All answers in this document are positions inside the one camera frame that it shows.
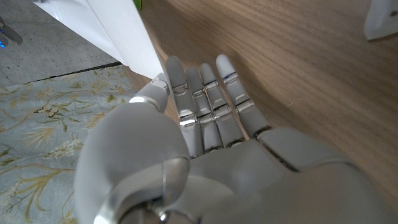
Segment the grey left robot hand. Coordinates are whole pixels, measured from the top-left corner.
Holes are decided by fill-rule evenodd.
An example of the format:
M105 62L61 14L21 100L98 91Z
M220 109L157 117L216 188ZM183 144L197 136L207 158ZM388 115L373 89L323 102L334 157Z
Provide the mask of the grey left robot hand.
M81 223L396 223L340 151L272 128L226 55L166 74L89 132L75 173Z

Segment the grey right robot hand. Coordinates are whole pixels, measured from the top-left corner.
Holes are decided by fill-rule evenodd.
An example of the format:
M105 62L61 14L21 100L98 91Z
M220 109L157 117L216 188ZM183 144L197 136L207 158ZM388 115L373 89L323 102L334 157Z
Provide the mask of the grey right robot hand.
M6 48L9 45L9 41L21 45L23 43L23 38L1 18L1 48Z

